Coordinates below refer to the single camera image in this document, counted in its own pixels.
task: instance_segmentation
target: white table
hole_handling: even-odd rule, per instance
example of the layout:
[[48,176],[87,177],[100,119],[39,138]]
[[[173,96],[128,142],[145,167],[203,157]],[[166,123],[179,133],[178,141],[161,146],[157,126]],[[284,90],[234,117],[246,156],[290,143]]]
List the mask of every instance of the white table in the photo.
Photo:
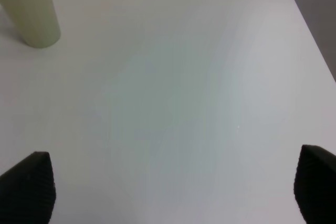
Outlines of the white table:
[[0,172],[49,151],[52,224],[304,223],[336,85],[294,0],[54,2],[48,49],[0,12]]

